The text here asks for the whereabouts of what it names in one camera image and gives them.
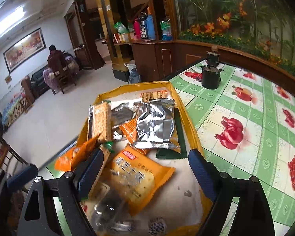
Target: red logo label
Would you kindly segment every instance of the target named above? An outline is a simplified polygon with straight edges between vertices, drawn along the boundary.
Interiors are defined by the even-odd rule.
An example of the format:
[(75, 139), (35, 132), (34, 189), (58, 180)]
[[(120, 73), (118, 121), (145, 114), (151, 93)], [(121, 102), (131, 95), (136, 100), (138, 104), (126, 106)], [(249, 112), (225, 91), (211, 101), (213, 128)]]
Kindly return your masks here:
[(132, 153), (129, 153), (128, 151), (124, 150), (122, 152), (125, 156), (127, 156), (130, 160), (134, 160), (136, 156), (134, 156)]

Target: picture frame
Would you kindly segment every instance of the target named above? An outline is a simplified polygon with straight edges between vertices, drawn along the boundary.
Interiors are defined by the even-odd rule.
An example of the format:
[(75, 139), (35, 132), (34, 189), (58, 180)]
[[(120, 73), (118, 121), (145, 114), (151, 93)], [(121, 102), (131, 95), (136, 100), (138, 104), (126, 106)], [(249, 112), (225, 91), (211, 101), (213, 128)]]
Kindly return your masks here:
[(41, 28), (34, 30), (16, 42), (3, 53), (9, 73), (45, 48), (46, 44)]

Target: white tile floor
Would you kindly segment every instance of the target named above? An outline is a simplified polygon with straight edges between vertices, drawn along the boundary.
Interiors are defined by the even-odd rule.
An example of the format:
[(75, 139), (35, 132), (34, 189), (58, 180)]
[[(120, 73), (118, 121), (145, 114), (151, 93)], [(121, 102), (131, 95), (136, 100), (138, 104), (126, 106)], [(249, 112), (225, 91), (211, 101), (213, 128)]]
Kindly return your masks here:
[(125, 82), (114, 78), (111, 61), (106, 61), (96, 71), (82, 70), (76, 84), (67, 87), (64, 95), (45, 92), (4, 134), (4, 139), (27, 162), (37, 167), (44, 164), (79, 134), (97, 95)]

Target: metal screw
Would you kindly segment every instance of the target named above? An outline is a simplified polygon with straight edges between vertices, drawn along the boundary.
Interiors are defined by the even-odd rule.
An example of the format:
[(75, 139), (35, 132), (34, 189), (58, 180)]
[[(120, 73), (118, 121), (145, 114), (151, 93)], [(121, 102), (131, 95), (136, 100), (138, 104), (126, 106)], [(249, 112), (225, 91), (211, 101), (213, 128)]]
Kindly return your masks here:
[(41, 176), (35, 177), (35, 179), (34, 179), (35, 183), (39, 183), (40, 181), (41, 181)]
[(256, 176), (251, 177), (252, 182), (257, 183), (259, 179)]
[(228, 177), (228, 174), (226, 172), (221, 172), (219, 174), (219, 176), (222, 177), (222, 178), (227, 178)]
[(67, 172), (65, 173), (65, 177), (66, 177), (66, 178), (72, 177), (72, 175), (73, 175), (73, 172), (72, 172), (72, 171), (67, 171)]

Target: glass panel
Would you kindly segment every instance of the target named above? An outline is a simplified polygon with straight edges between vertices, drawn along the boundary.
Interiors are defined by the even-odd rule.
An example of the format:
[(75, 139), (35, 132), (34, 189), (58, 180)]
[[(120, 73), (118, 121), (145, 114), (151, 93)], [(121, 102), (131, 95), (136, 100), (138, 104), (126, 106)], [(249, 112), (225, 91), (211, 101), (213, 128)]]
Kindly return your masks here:
[(241, 50), (295, 76), (295, 15), (284, 0), (174, 0), (179, 38)]

